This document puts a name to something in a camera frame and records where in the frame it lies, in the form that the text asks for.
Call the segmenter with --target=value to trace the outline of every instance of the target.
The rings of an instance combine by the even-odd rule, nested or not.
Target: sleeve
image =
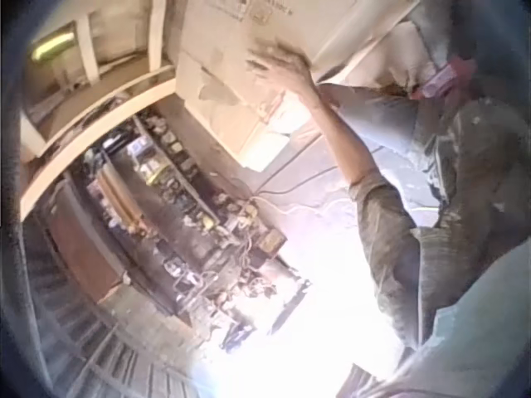
[[[417,346],[420,248],[398,190],[375,170],[350,187],[380,309],[408,347]]]

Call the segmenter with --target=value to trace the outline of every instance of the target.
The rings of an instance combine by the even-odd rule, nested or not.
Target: person
[[[317,86],[304,57],[277,45],[257,45],[248,64],[258,79],[298,95],[311,113],[357,205],[379,308],[404,345],[419,349],[437,311],[530,234],[527,124],[499,101],[460,91],[415,101]],[[426,174],[440,201],[433,227],[415,225],[360,135]]]

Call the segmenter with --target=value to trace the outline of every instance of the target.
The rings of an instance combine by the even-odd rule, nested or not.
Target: floor
[[[270,363],[264,371],[277,380],[274,385],[283,385],[282,396],[289,396],[285,383],[293,386],[291,393],[297,390],[297,396],[303,387],[308,388],[307,396],[333,396],[353,362],[376,376],[389,376],[402,354],[402,344],[377,308],[355,207],[325,141],[307,126],[264,172],[257,173],[240,167],[225,153],[182,109],[177,96],[160,101],[157,108],[215,183],[234,195],[259,193],[267,200],[258,202],[261,214],[288,238],[280,255],[314,284],[279,334],[241,354],[241,369],[250,362]],[[415,221],[432,225],[436,212],[425,207],[436,206],[436,201],[424,177],[395,153],[373,143],[368,146],[383,173],[399,187]],[[279,366],[275,355],[282,355],[283,363],[289,364],[289,380],[284,380],[288,370]],[[307,356],[314,360],[307,361]]]

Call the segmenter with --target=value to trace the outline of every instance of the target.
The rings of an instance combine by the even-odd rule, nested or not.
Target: wooden beam
[[[86,86],[75,91],[38,125],[41,135],[46,140],[46,146],[37,156],[41,156],[57,140],[61,139],[74,124],[101,106],[106,100],[141,81],[171,69],[173,69],[172,65],[165,65],[158,70],[149,72],[148,58],[143,57],[130,61],[123,66],[117,66],[112,71],[102,75],[98,85]]]
[[[35,175],[20,201],[21,220],[27,217],[42,194],[70,166],[77,157],[83,154],[98,139],[111,129],[130,118],[160,99],[175,92],[175,78],[159,83],[154,87],[136,95],[120,106],[104,114],[93,124],[73,138],[63,149]]]
[[[26,150],[36,156],[46,146],[46,141],[24,112],[20,113],[20,142]]]
[[[162,65],[165,15],[166,0],[152,0],[151,15],[149,16],[149,71],[157,70]]]
[[[77,44],[80,47],[81,60],[85,68],[86,77],[92,85],[100,81],[100,72],[98,71],[98,62],[94,53],[92,44],[92,35],[90,33],[89,15],[76,19]]]

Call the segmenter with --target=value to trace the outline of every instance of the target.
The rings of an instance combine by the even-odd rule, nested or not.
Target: fluorescent light
[[[69,41],[74,41],[75,38],[74,32],[61,33],[59,36],[52,37],[52,39],[45,41],[33,51],[32,59],[40,61],[46,53]]]

